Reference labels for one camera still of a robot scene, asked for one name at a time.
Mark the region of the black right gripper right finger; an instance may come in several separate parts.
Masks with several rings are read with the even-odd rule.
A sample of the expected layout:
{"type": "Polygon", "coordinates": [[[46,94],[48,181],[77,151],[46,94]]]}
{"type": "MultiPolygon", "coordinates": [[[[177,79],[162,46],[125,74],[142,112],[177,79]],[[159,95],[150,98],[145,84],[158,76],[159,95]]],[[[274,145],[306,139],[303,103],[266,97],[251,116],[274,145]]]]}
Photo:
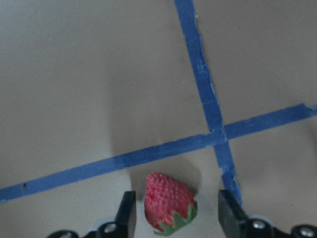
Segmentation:
{"type": "Polygon", "coordinates": [[[273,238],[268,220],[249,216],[228,190],[218,191],[218,220],[227,238],[273,238]]]}

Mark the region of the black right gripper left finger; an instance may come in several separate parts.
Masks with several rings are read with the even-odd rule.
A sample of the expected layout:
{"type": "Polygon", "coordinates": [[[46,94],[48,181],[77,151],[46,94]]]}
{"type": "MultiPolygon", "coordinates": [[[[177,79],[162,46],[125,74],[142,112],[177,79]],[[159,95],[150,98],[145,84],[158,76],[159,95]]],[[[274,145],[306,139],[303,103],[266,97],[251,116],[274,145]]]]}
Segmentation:
{"type": "Polygon", "coordinates": [[[133,238],[136,227],[136,192],[123,194],[114,220],[100,221],[85,238],[133,238]]]}

